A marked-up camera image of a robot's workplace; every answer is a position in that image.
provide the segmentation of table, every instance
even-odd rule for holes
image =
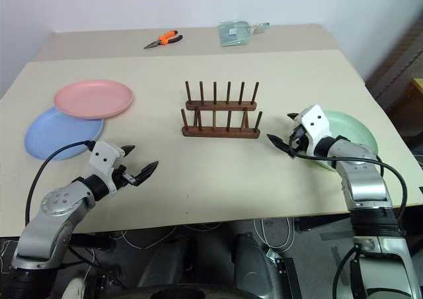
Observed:
[[[101,140],[136,145],[125,158],[136,173],[159,160],[152,177],[138,188],[126,187],[101,200],[75,232],[104,232],[197,222],[219,222],[278,216],[346,212],[340,177],[312,161],[291,159],[278,151],[266,133],[285,139],[291,131],[289,112],[312,104],[339,110],[361,120],[375,135],[383,161],[397,168],[408,185],[408,204],[422,204],[423,172],[393,125],[373,100],[364,82],[333,38],[317,25],[273,26],[254,36],[248,46],[222,48],[217,29],[179,29],[183,41],[142,50],[163,29],[56,34],[22,70],[0,102],[0,235],[20,235],[24,205],[41,161],[24,149],[31,122],[53,106],[63,86],[84,79],[111,79],[135,95],[130,108],[105,122]],[[237,99],[245,81],[245,99],[260,82],[254,122],[263,110],[259,139],[186,138],[180,109],[184,82],[204,82],[218,99],[232,82]],[[241,124],[241,113],[232,122]],[[226,116],[217,114],[225,125]],[[203,125],[212,114],[202,116]],[[41,176],[32,201],[34,216],[42,197],[84,173],[85,152],[51,163]],[[393,203],[401,188],[386,172]]]

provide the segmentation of black cable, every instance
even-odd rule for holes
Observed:
[[[346,261],[351,257],[351,255],[356,251],[356,248],[351,248],[347,254],[345,254],[344,258],[341,260],[341,262],[338,265],[338,269],[336,270],[335,277],[333,278],[333,284],[332,284],[332,299],[336,299],[336,290],[338,288],[338,281],[339,277],[341,275],[342,269],[344,268]]]
[[[307,159],[307,160],[319,160],[319,161],[361,161],[361,162],[372,163],[372,164],[375,164],[375,165],[380,165],[381,167],[384,167],[384,168],[390,170],[390,172],[392,172],[398,178],[398,180],[401,184],[401,187],[403,188],[403,198],[401,200],[401,205],[399,207],[399,211],[398,211],[398,214],[397,214],[397,220],[399,221],[403,217],[404,211],[405,211],[405,206],[407,204],[407,196],[408,196],[407,185],[405,184],[404,178],[401,176],[401,174],[396,169],[394,169],[390,165],[387,165],[386,163],[380,162],[378,160],[367,159],[367,158],[358,158],[358,157],[315,157],[315,156],[311,156],[311,155],[303,155],[301,153],[295,152],[295,150],[292,147],[292,142],[293,142],[293,138],[289,137],[288,150],[292,155],[294,155],[298,158]]]
[[[29,189],[29,193],[28,193],[28,198],[26,199],[26,206],[25,206],[25,226],[28,225],[29,223],[29,213],[31,210],[31,201],[32,201],[32,195],[34,194],[34,189],[35,186],[37,185],[38,179],[41,176],[41,173],[43,172],[44,168],[47,166],[47,163],[50,162],[50,160],[52,160],[56,155],[58,155],[59,153],[61,153],[62,151],[72,148],[72,147],[76,147],[76,146],[80,146],[80,145],[86,145],[87,147],[91,148],[93,145],[93,142],[90,140],[85,140],[84,142],[75,142],[73,144],[64,146],[58,150],[56,150],[54,153],[52,153],[51,155],[48,156],[48,158],[43,162],[43,164],[41,165],[41,167],[39,168],[37,174],[35,175],[35,178],[31,184],[31,188]]]
[[[103,269],[102,267],[100,267],[99,265],[96,265],[92,262],[90,262],[88,259],[86,259],[85,257],[83,257],[82,255],[80,255],[78,252],[76,252],[76,250],[74,250],[72,248],[72,246],[68,247],[69,251],[74,254],[74,256],[76,256],[78,259],[82,260],[84,263],[99,269],[100,271],[102,271],[104,274],[108,275],[116,284],[118,284],[119,286],[121,286],[123,289],[128,290],[128,287],[126,287],[122,281],[120,281],[118,279],[118,277],[115,277],[112,273],[108,272],[106,269]]]
[[[378,155],[376,155],[376,159],[378,160],[378,162],[382,162],[382,159]],[[381,177],[383,177],[383,175],[385,174],[385,168],[382,165],[380,166],[380,168],[381,168]]]

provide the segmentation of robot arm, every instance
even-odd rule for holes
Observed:
[[[291,135],[296,148],[273,135],[269,139],[292,157],[306,151],[313,157],[345,157],[376,160],[376,155],[363,145],[346,138],[333,138],[329,121],[318,105],[300,114],[289,114],[295,122]],[[414,298],[422,295],[405,239],[386,184],[374,163],[331,161],[342,178],[342,190],[355,232],[357,256],[351,261],[354,298]]]
[[[128,183],[138,186],[150,177],[158,161],[137,176],[126,173],[120,164],[134,148],[97,142],[89,160],[93,174],[85,179],[79,177],[43,198],[39,212],[25,227],[15,250],[7,298],[48,297],[72,232],[96,201]]]

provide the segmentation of wooden peg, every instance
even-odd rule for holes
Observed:
[[[200,81],[200,94],[201,94],[201,104],[204,105],[204,92],[203,92],[203,82]]]
[[[227,82],[226,104],[229,104],[229,96],[231,94],[231,82]]]
[[[254,101],[256,100],[257,90],[258,90],[258,82],[256,82],[256,87],[254,88],[254,93],[252,94],[251,104],[254,104]]]
[[[213,111],[213,131],[216,131],[216,111]]]
[[[248,115],[248,112],[247,112],[247,110],[245,109],[245,110],[244,110],[244,115],[243,115],[243,121],[241,122],[241,128],[240,128],[240,131],[243,131],[243,130],[244,130],[244,127],[245,127],[245,121],[247,120],[247,115]]]
[[[198,120],[198,129],[199,131],[203,130],[203,126],[201,125],[201,112],[200,109],[197,108],[197,120]]]
[[[258,113],[258,117],[257,117],[257,121],[256,121],[256,126],[254,127],[254,132],[257,132],[257,130],[258,130],[258,124],[260,124],[260,119],[262,119],[262,111],[260,111],[259,113]]]
[[[250,128],[250,126],[249,126],[249,115],[248,115],[248,113],[247,113],[247,118],[245,119],[245,128]]]
[[[232,110],[227,112],[227,124],[226,124],[226,131],[228,132],[231,127],[231,116],[232,116]]]
[[[186,94],[188,95],[188,103],[191,104],[190,85],[189,85],[188,81],[185,81],[185,87],[186,87]]]
[[[239,101],[238,101],[239,105],[241,105],[241,102],[243,101],[244,84],[245,84],[245,82],[241,83],[241,92],[239,93]]]
[[[185,130],[188,130],[188,123],[186,122],[185,110],[181,109],[180,112],[182,113],[182,119],[184,121]]]
[[[217,83],[213,82],[213,103],[216,105],[216,98],[217,98]]]
[[[197,126],[197,121],[198,121],[198,117],[197,117],[197,109],[194,111],[194,124],[193,126],[196,127]]]

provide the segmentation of wire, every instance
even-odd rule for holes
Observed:
[[[6,253],[6,250],[9,247],[9,244],[12,241],[13,242],[17,242],[17,241],[15,241],[13,239],[8,239],[7,241],[4,241],[3,244],[1,244],[1,249],[0,249],[0,273],[3,274],[3,275],[9,274],[7,271],[3,271],[3,264],[4,264],[4,262],[3,262],[3,256]]]
[[[390,170],[390,172],[392,172],[399,180],[401,187],[403,189],[403,198],[401,200],[401,205],[399,207],[399,211],[397,214],[397,220],[399,221],[403,215],[404,215],[404,211],[405,211],[405,206],[407,204],[407,185],[405,184],[404,178],[401,176],[401,174],[394,169],[393,167],[391,167],[390,165],[380,162],[378,160],[373,160],[373,159],[366,159],[366,158],[358,158],[358,157],[315,157],[315,156],[311,156],[311,155],[303,155],[301,153],[297,153],[295,152],[295,150],[292,147],[292,142],[293,142],[293,138],[290,137],[289,138],[289,144],[288,144],[288,150],[289,152],[298,157],[298,158],[302,158],[302,159],[307,159],[307,160],[319,160],[319,161],[361,161],[361,162],[367,162],[367,163],[372,163],[374,165],[380,165],[381,167],[384,167],[388,170]]]
[[[217,225],[215,225],[215,226],[208,226],[207,224],[201,224],[201,225],[203,225],[205,228],[209,228],[211,230],[214,230],[215,228],[218,228],[221,224],[222,224],[222,222],[217,223]]]
[[[341,262],[338,265],[338,268],[335,273],[335,277],[333,278],[333,284],[332,284],[332,299],[336,299],[336,290],[338,288],[338,281],[339,277],[341,275],[342,269],[344,268],[346,261],[351,257],[351,255],[356,252],[356,248],[351,248],[347,254],[345,254],[344,258],[341,260]]]
[[[93,254],[93,252],[92,252],[90,249],[88,249],[88,248],[84,248],[84,250],[85,250],[85,251],[86,251],[89,255],[92,255],[92,254]],[[101,268],[103,268],[103,266],[101,265],[101,263],[100,263],[100,261],[98,260],[97,256],[95,257],[94,263],[97,263],[97,265],[98,265],[98,266],[100,266]]]
[[[100,271],[102,271],[104,274],[108,275],[116,284],[118,284],[119,286],[121,286],[123,289],[128,290],[128,287],[126,287],[122,281],[120,281],[117,277],[115,277],[112,273],[110,273],[109,271],[107,271],[106,269],[102,268],[99,265],[96,265],[92,262],[90,262],[88,259],[86,259],[85,257],[83,257],[82,255],[80,255],[78,252],[76,252],[76,250],[74,250],[72,248],[72,246],[68,246],[69,251],[78,259],[82,260],[84,263],[99,269]]]
[[[73,144],[64,146],[58,150],[56,150],[54,153],[52,153],[51,155],[48,156],[48,158],[46,160],[44,160],[44,162],[42,163],[41,167],[39,168],[37,174],[35,175],[35,178],[31,184],[31,188],[29,189],[29,193],[28,193],[28,198],[26,199],[26,206],[25,206],[25,226],[28,225],[29,223],[29,216],[30,216],[30,209],[31,209],[31,201],[32,201],[32,195],[34,195],[34,190],[35,190],[35,186],[38,182],[38,179],[41,176],[41,173],[43,172],[44,168],[47,166],[47,163],[50,162],[50,160],[52,160],[56,155],[58,155],[59,153],[61,153],[62,151],[72,148],[72,147],[76,147],[76,146],[80,146],[80,145],[86,145],[87,147],[91,144],[90,140],[85,140],[84,142],[75,142]]]
[[[263,238],[264,238],[264,240],[266,241],[266,245],[267,245],[269,248],[279,249],[279,248],[283,248],[283,247],[285,247],[285,246],[288,244],[288,242],[289,242],[289,237],[290,237],[290,235],[291,235],[291,225],[289,224],[289,218],[286,218],[286,223],[288,224],[288,235],[286,236],[285,243],[283,243],[283,244],[281,244],[281,245],[279,245],[279,246],[273,246],[273,245],[270,245],[270,244],[269,244],[269,242],[268,242],[268,240],[267,240],[267,237],[266,237],[266,232],[265,232],[265,229],[264,229],[264,220],[263,220],[263,219],[261,219],[261,223],[262,223],[262,233],[263,233]]]
[[[286,242],[285,242],[283,245],[281,245],[281,246],[276,246],[276,247],[275,247],[275,246],[273,246],[273,245],[270,245],[270,244],[268,243],[267,239],[264,239],[264,238],[260,235],[260,233],[258,232],[257,226],[256,226],[256,221],[255,221],[255,220],[253,220],[253,221],[252,221],[252,223],[254,224],[254,229],[255,229],[255,231],[256,231],[256,234],[257,234],[258,238],[260,238],[260,240],[261,240],[264,244],[266,244],[269,248],[272,248],[272,249],[278,249],[278,248],[281,248],[282,246],[286,245],[286,243],[290,240],[290,236],[289,236],[289,228],[290,228],[290,225],[289,225],[289,222],[288,222],[288,236],[287,236]],[[295,240],[295,230],[294,230],[294,228],[292,228],[292,238],[291,238],[291,242],[289,243],[289,245],[288,245],[286,248],[284,248],[284,249],[282,249],[282,250],[279,250],[279,251],[276,251],[276,252],[277,252],[277,253],[283,253],[284,251],[287,251],[287,250],[288,250],[289,248],[291,248],[291,246],[293,245],[294,240]]]
[[[121,236],[119,236],[119,237],[112,237],[112,236],[110,236],[110,234],[109,234],[109,237],[111,238],[111,239],[114,239],[115,241],[117,241],[118,239],[121,239],[121,238],[123,238],[125,235],[126,235],[126,233],[127,233],[128,231],[120,231],[120,233],[122,234]]]
[[[91,261],[91,264],[93,264],[95,262],[95,251],[92,248],[91,251],[93,252],[93,260]],[[90,272],[92,265],[88,266],[87,272],[85,273],[84,279],[82,280],[82,283],[85,284],[85,280],[87,279],[88,273]]]
[[[412,153],[412,155],[414,156],[414,157],[423,157],[423,155],[416,155],[416,154],[414,154],[413,152],[411,152]],[[418,162],[418,164],[421,166],[421,167],[423,167],[423,163],[422,162],[420,162],[419,160],[417,160],[417,162]]]
[[[184,227],[185,228],[189,228],[190,230],[193,230],[193,231],[197,231],[197,232],[210,232],[210,231],[215,230],[216,228],[218,228],[220,225],[222,225],[222,222],[218,223],[218,225],[216,225],[214,227],[209,227],[209,228],[207,228],[205,230],[201,230],[201,229],[198,229],[198,228],[192,228],[189,225],[184,225]]]
[[[143,247],[141,247],[141,246],[138,246],[138,245],[135,245],[135,244],[133,244],[133,243],[131,243],[130,241],[128,241],[128,239],[126,238],[126,236],[125,235],[123,235],[122,234],[122,238],[125,240],[125,242],[129,245],[129,246],[132,246],[133,248],[136,248],[136,249],[149,249],[149,248],[152,248],[153,246],[156,246],[158,243],[160,243],[161,241],[164,241],[165,239],[167,239],[170,235],[172,235],[172,233],[174,232],[176,230],[176,226],[171,230],[171,232],[170,233],[168,233],[165,237],[162,237],[161,239],[159,239],[158,241],[155,241],[154,243],[152,243],[152,244],[150,244],[150,245],[148,245],[148,246],[143,246]]]

